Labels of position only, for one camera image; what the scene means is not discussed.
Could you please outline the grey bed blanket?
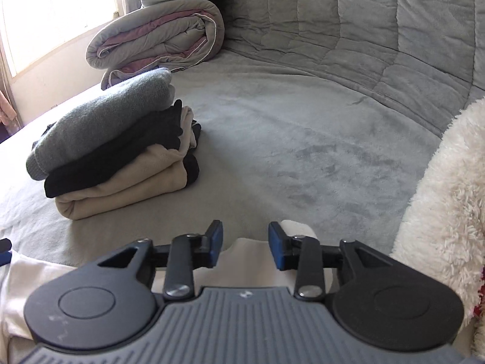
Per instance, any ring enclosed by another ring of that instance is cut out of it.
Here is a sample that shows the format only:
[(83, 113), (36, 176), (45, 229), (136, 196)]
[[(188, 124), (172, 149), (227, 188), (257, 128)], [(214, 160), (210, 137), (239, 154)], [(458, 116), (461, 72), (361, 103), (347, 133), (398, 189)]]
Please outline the grey bed blanket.
[(412, 72), (405, 58), (376, 98), (299, 70), (221, 52), (173, 77), (176, 95), (201, 123), (190, 188), (70, 221), (32, 180), (25, 162), (44, 129), (99, 96), (93, 87), (45, 113), (1, 146), (1, 235), (21, 253), (81, 265), (136, 238), (165, 243), (213, 219), (224, 241), (262, 239), (272, 220), (314, 227), (321, 239), (361, 238), (386, 250), (441, 133), (472, 93), (446, 74)]

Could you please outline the grey quilted headboard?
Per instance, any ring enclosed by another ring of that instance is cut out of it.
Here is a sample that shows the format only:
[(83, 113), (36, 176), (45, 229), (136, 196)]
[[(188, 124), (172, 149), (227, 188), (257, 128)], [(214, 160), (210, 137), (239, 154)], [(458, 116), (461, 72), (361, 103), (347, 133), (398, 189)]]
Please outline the grey quilted headboard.
[(227, 49), (374, 98), (435, 134), (484, 95), (484, 0), (217, 0)]

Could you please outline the folded black garment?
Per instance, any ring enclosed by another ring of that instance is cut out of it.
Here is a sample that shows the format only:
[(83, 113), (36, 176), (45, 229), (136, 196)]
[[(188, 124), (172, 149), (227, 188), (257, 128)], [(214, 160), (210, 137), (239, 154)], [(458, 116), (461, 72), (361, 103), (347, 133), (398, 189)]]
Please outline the folded black garment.
[(182, 144), (181, 117), (180, 99), (164, 111), (147, 113), (113, 140), (51, 172), (44, 181), (45, 195), (54, 198), (107, 182), (148, 146), (178, 150)]

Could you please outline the folded grey garment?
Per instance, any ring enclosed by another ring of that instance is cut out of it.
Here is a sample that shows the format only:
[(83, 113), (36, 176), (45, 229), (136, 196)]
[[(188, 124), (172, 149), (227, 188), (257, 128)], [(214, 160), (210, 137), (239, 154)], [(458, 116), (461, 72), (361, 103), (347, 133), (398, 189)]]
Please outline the folded grey garment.
[(147, 113), (167, 109), (175, 93), (171, 82), (170, 70), (158, 68), (76, 106), (38, 139), (26, 160), (27, 173), (36, 181), (44, 180), (56, 168), (113, 140)]

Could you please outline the folded beige garment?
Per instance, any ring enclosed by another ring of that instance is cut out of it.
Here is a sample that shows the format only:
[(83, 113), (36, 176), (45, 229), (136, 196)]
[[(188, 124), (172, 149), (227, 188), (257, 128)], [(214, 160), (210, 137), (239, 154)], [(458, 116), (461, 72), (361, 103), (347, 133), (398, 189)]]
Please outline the folded beige garment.
[(56, 197), (58, 212), (71, 220), (84, 219), (192, 185), (200, 173), (193, 154), (197, 147), (193, 117), (190, 107), (182, 107), (178, 149), (148, 146), (106, 182)]

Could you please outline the window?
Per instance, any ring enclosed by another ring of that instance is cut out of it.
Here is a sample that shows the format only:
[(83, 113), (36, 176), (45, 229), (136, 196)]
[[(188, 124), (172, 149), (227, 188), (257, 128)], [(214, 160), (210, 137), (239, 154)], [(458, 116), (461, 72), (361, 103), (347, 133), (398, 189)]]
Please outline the window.
[(118, 13), (117, 0), (1, 0), (1, 39), (10, 73), (18, 75)]

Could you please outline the folded grey pink quilt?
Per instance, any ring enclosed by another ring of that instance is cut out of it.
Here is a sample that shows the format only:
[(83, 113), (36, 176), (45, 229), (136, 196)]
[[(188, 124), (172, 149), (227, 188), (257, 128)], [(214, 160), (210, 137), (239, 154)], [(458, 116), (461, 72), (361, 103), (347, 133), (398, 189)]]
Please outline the folded grey pink quilt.
[(208, 0), (173, 0), (140, 8), (103, 27), (85, 60), (104, 71), (108, 89), (157, 68), (183, 71), (210, 60), (224, 43), (224, 20)]

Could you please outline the white plush toy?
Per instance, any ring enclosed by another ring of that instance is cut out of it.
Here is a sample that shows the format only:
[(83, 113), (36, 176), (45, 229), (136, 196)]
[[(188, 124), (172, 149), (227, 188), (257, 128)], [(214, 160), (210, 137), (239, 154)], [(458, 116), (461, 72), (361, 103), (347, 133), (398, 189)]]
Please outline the white plush toy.
[(484, 101), (455, 117), (418, 183), (392, 258), (453, 289), (467, 326), (484, 268)]

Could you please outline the white cream sweatshirt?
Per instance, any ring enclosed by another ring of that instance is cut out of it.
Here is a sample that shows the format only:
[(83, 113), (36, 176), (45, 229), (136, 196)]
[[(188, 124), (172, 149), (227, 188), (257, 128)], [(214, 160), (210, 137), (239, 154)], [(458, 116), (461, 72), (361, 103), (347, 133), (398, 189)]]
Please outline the white cream sweatshirt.
[[(316, 238), (304, 224), (290, 236)], [(240, 238), (212, 269), (193, 271), (193, 299), (164, 299), (155, 245), (138, 240), (71, 268), (12, 253), (1, 288), (1, 352), (32, 340), (30, 362), (326, 362), (353, 343), (323, 301), (293, 296), (296, 270), (268, 241)]]

